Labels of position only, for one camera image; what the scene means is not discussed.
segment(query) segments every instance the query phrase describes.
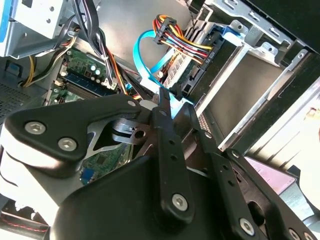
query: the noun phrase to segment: black plastic bracket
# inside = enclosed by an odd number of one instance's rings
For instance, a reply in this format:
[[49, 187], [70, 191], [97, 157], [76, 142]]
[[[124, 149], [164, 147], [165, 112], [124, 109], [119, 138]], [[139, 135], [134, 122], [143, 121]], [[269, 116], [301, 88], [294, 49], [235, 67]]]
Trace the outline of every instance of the black plastic bracket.
[[152, 110], [151, 125], [150, 137], [137, 157], [151, 156], [156, 161], [155, 217], [164, 227], [176, 230], [193, 221], [195, 204], [182, 140], [171, 119], [170, 95], [163, 88], [159, 92], [159, 106]]
[[154, 38], [154, 41], [157, 43], [157, 44], [162, 44], [160, 41], [162, 40], [164, 34], [165, 34], [165, 31], [167, 30], [167, 28], [169, 27], [169, 25], [176, 25], [177, 24], [177, 21], [175, 19], [173, 19], [172, 17], [166, 17], [159, 29], [159, 31], [156, 33], [156, 36]]
[[[56, 167], [53, 169], [51, 167], [53, 163], [45, 161], [38, 166], [32, 156], [17, 159], [18, 161], [36, 167], [51, 176], [63, 178], [73, 175], [85, 158], [89, 133], [95, 133], [117, 119], [134, 119], [140, 112], [140, 104], [132, 97], [116, 94], [19, 111], [5, 120], [4, 127], [19, 143], [30, 147], [29, 155], [33, 151], [45, 154], [51, 157], [50, 161], [55, 161]], [[42, 134], [29, 133], [25, 126], [30, 122], [43, 124], [45, 131]], [[76, 149], [73, 151], [61, 149], [58, 142], [62, 138], [74, 140]]]
[[233, 163], [237, 163], [232, 164], [233, 168], [249, 183], [250, 191], [255, 192], [255, 199], [250, 199], [250, 201], [259, 202], [265, 218], [267, 235], [270, 240], [292, 240], [294, 233], [300, 239], [305, 239], [306, 234], [316, 239], [307, 226], [289, 209], [286, 203], [279, 198], [276, 192], [243, 156], [234, 149], [227, 149], [225, 157]]

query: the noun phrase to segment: metal screw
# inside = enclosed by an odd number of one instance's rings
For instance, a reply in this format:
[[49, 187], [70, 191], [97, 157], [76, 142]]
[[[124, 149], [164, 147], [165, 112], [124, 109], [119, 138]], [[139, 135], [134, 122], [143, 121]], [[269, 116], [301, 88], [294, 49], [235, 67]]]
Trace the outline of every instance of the metal screw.
[[289, 233], [291, 234], [294, 240], [300, 240], [300, 237], [293, 229], [289, 228]]
[[167, 113], [163, 110], [160, 110], [159, 113], [161, 113], [163, 116], [167, 116]]
[[239, 158], [239, 154], [236, 151], [232, 151], [232, 155], [235, 156], [236, 158]]
[[241, 218], [239, 222], [240, 222], [240, 226], [241, 226], [242, 230], [246, 234], [248, 234], [249, 236], [255, 235], [254, 227], [247, 219]]
[[76, 141], [69, 137], [61, 138], [58, 142], [58, 145], [62, 150], [68, 151], [68, 152], [72, 152], [77, 148]]
[[304, 233], [304, 236], [306, 240], [314, 240], [307, 232]]
[[180, 211], [185, 212], [188, 209], [188, 202], [181, 194], [174, 194], [172, 197], [173, 205]]
[[31, 121], [24, 126], [24, 129], [30, 134], [41, 135], [46, 131], [46, 126], [41, 122]]
[[205, 132], [204, 135], [208, 138], [208, 139], [212, 139], [212, 135], [209, 132]]
[[135, 106], [136, 106], [136, 104], [135, 104], [133, 101], [128, 101], [128, 104], [129, 104], [130, 106], [132, 106], [132, 107], [135, 107]]

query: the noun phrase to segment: gray metal panel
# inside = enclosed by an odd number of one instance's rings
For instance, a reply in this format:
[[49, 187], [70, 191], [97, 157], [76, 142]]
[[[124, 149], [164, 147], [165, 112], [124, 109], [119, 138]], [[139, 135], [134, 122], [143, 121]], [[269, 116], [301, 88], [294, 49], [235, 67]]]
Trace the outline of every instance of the gray metal panel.
[[24, 108], [39, 107], [43, 102], [45, 89], [36, 85], [18, 87], [21, 79], [6, 72], [0, 72], [0, 126], [5, 117]]
[[[117, 57], [133, 64], [133, 47], [143, 32], [152, 29], [158, 14], [169, 15], [184, 29], [191, 19], [188, 9], [174, 0], [102, 0], [98, 11], [106, 45]], [[141, 41], [141, 55], [145, 64], [152, 67], [165, 54], [167, 47], [153, 40]], [[84, 52], [92, 52], [86, 45]]]
[[249, 156], [267, 165], [289, 169], [304, 161], [301, 129], [311, 107], [319, 107], [320, 78], [311, 86], [283, 116], [257, 141]]
[[224, 137], [234, 129], [282, 71], [280, 67], [249, 54], [242, 59], [207, 107]]

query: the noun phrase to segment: black wire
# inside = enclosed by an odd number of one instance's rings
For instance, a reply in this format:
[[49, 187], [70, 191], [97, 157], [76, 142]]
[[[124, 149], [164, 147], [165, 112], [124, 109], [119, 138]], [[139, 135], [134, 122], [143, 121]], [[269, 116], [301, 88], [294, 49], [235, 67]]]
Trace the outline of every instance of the black wire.
[[76, 15], [72, 15], [65, 22], [64, 26], [62, 27], [62, 29], [60, 31], [60, 34], [59, 34], [59, 36], [58, 36], [58, 38], [56, 40], [56, 43], [55, 43], [53, 49], [57, 49], [61, 45], [61, 43], [64, 41], [64, 39], [65, 39], [65, 37], [66, 37], [70, 27], [71, 27], [71, 24], [73, 23], [73, 20], [74, 20], [75, 17], [76, 17]]
[[[168, 37], [166, 37], [166, 36], [164, 36], [163, 39], [164, 39], [165, 41], [170, 41], [170, 39], [169, 39]], [[188, 53], [188, 54], [192, 54], [193, 57], [198, 58], [198, 59], [200, 59], [201, 61], [203, 61], [203, 60], [205, 59], [203, 56], [199, 56], [199, 55], [197, 55], [197, 54], [194, 53], [194, 52], [188, 51], [187, 49], [180, 47], [179, 45], [177, 45], [177, 44], [176, 44], [175, 42], [173, 42], [173, 41], [170, 41], [170, 42], [171, 42], [171, 44], [172, 44], [173, 46], [175, 46], [177, 49], [179, 49], [180, 51], [182, 51], [182, 52], [183, 52], [184, 54], [186, 54], [186, 55], [187, 55], [187, 53]]]
[[85, 22], [84, 22], [84, 20], [82, 18], [82, 13], [80, 11], [80, 6], [79, 6], [79, 3], [78, 3], [78, 0], [72, 0], [72, 7], [73, 7], [73, 11], [74, 11], [76, 20], [78, 21], [78, 24], [79, 24], [80, 28], [82, 29], [86, 40], [89, 41], [88, 31], [87, 31]]
[[196, 23], [195, 23], [195, 18], [194, 18], [194, 15], [192, 13], [192, 11], [190, 10], [190, 5], [188, 3], [188, 0], [184, 0], [188, 10], [189, 10], [189, 13], [190, 13], [190, 16], [191, 16], [191, 21], [192, 21], [192, 33], [191, 33], [191, 36], [195, 33], [196, 31]]
[[40, 79], [41, 77], [45, 76], [45, 75], [50, 71], [52, 65], [54, 64], [54, 62], [55, 62], [55, 60], [56, 60], [56, 57], [57, 57], [60, 53], [62, 53], [63, 51], [65, 51], [65, 48], [62, 48], [62, 49], [60, 49], [60, 50], [57, 50], [57, 51], [52, 55], [52, 58], [51, 58], [49, 64], [47, 65], [47, 67], [45, 68], [45, 70], [44, 70], [43, 72], [39, 73], [37, 76], [33, 77], [33, 78], [32, 78], [32, 81], [31, 81], [30, 83], [32, 83], [32, 82], [34, 82], [34, 81], [37, 81], [37, 80]]
[[141, 96], [143, 100], [151, 100], [154, 96], [154, 93], [149, 89], [143, 87], [134, 77], [130, 74], [127, 74], [126, 71], [117, 63], [116, 64], [122, 79], [126, 80], [132, 88]]
[[82, 0], [82, 3], [88, 26], [88, 37], [94, 39], [96, 38], [97, 34], [100, 34], [99, 18], [96, 6], [92, 0]]
[[194, 51], [201, 51], [201, 53], [204, 53], [204, 54], [208, 54], [209, 52], [204, 50], [204, 49], [201, 49], [197, 46], [193, 46], [191, 45], [190, 43], [188, 42], [185, 42], [183, 39], [180, 39], [178, 37], [176, 37], [174, 34], [169, 34], [171, 38], [173, 38], [174, 40], [176, 40], [177, 42], [179, 42], [180, 44], [182, 45], [186, 45], [187, 47], [193, 49]]

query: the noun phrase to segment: vent grille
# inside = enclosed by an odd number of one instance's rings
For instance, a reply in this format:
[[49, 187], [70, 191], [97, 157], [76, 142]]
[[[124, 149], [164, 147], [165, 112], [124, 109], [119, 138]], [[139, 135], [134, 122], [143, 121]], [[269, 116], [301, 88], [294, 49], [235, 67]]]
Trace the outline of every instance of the vent grille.
[[29, 99], [29, 96], [0, 83], [0, 124], [7, 114]]
[[206, 118], [205, 118], [205, 116], [203, 114], [201, 114], [198, 117], [198, 120], [199, 120], [201, 129], [206, 130], [207, 132], [211, 133], [209, 125], [208, 125], [208, 123], [206, 121]]

